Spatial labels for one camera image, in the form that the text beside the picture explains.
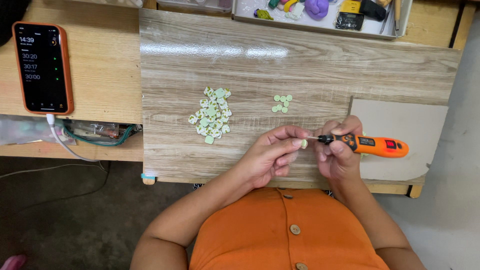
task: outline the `white cable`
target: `white cable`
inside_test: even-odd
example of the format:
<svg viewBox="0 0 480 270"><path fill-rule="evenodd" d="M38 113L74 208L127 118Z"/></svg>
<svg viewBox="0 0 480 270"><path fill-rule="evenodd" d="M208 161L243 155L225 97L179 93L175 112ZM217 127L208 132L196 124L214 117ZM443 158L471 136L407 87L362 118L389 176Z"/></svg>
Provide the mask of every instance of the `white cable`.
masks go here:
<svg viewBox="0 0 480 270"><path fill-rule="evenodd" d="M102 167L97 166L97 165L89 165L89 164L64 164L64 165L60 165L60 166L48 167L48 168L42 168L42 169L11 172L11 173L8 173L8 174L0 175L0 178L7 177L7 176L10 176L10 175L14 175L14 174L18 174L18 173L23 173L23 172L37 172L37 171L56 169L56 168L65 167L65 166L94 166L94 167L98 167L99 169L101 169L104 172L107 172L106 170L103 169L102 164L100 164L100 166L102 166Z"/></svg>
<svg viewBox="0 0 480 270"><path fill-rule="evenodd" d="M70 154L76 156L77 158L81 159L81 160L85 160L85 161L91 161L91 162L97 162L99 160L91 160L91 159L87 159L87 158L84 158L84 157L81 157L77 154L75 154L75 152L73 152L70 148L68 148L68 146L66 146L59 138L59 136L57 135L57 132L55 132L55 115L53 114L47 114L47 121L48 121L48 125L50 126L50 130L52 131L52 134L53 136L55 137L55 139L57 140L57 142L63 146L63 148L65 148Z"/></svg>

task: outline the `concrete floor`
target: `concrete floor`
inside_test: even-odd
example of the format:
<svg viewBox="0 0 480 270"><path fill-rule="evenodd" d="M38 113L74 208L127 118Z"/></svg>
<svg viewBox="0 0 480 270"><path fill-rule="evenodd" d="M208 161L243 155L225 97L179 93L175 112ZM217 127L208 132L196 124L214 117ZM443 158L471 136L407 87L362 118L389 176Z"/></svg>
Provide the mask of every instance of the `concrete floor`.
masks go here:
<svg viewBox="0 0 480 270"><path fill-rule="evenodd" d="M62 164L91 163L0 157L0 175ZM108 170L108 162L102 164ZM191 192L192 185L144 185L140 162L112 161L109 171L98 192L19 213L38 202L95 190L106 173L97 167L66 166L0 179L0 267L9 256L26 254L26 270L128 269L150 221Z"/></svg>

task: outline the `orange drill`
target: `orange drill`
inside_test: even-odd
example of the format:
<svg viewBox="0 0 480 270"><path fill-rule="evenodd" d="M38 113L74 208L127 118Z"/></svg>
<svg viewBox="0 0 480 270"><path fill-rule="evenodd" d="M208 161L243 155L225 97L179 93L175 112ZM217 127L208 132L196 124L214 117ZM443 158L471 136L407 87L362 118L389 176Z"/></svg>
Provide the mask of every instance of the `orange drill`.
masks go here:
<svg viewBox="0 0 480 270"><path fill-rule="evenodd" d="M330 134L318 137L308 136L308 138L316 139L326 145L335 140L342 141L355 153L373 154L384 158L402 158L408 154L408 145L406 143L390 138L375 138L353 134L343 136Z"/></svg>

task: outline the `hand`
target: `hand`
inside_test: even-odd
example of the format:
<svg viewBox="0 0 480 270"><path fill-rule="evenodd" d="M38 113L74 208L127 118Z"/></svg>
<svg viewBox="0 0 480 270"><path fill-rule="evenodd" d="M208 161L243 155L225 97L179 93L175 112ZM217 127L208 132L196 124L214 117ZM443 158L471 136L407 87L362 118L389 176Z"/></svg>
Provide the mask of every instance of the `hand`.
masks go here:
<svg viewBox="0 0 480 270"><path fill-rule="evenodd" d="M232 168L253 188L267 185L274 176L287 176L290 163L298 156L302 139L312 133L298 126L285 125L262 134Z"/></svg>
<svg viewBox="0 0 480 270"><path fill-rule="evenodd" d="M314 136L347 133L362 135L362 125L357 116L350 115L341 124L337 121L328 121L323 128L315 131ZM313 152L320 173L329 182L360 179L360 154L354 153L344 142L333 141L325 145L315 141Z"/></svg>

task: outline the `orange top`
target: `orange top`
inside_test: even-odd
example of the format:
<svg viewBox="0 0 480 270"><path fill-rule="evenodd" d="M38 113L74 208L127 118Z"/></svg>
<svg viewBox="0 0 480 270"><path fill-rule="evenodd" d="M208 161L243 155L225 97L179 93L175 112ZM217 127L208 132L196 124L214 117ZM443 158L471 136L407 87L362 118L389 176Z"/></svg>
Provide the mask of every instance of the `orange top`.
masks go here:
<svg viewBox="0 0 480 270"><path fill-rule="evenodd" d="M358 219L318 189L261 188L210 216L191 270L387 270Z"/></svg>

